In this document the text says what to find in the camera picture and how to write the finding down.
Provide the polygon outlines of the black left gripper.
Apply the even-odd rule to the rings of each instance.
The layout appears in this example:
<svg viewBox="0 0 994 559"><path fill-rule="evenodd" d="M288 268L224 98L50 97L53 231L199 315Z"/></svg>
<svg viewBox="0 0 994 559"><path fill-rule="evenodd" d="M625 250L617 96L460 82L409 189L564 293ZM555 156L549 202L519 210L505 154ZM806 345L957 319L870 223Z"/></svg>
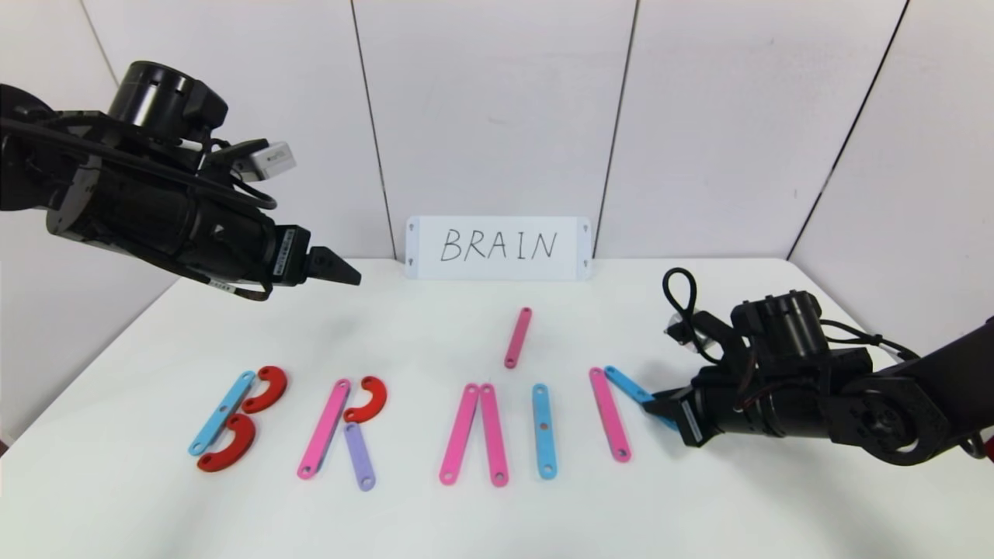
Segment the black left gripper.
<svg viewBox="0 0 994 559"><path fill-rule="evenodd" d="M359 286L358 269L330 248L308 243L297 225L276 225L258 204L231 196L187 193L186 276L223 291L261 291L308 279Z"/></svg>

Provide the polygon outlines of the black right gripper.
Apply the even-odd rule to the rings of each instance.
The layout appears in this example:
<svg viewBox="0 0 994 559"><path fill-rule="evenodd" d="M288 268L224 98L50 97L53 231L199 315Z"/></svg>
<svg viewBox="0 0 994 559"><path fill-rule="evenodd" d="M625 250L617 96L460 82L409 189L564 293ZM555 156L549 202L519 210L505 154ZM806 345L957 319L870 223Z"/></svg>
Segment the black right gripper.
<svg viewBox="0 0 994 559"><path fill-rule="evenodd" d="M738 376L701 370L685 387L656 392L641 407L680 429L686 446L700 448L721 434L767 434L759 408L736 411L738 402Z"/></svg>

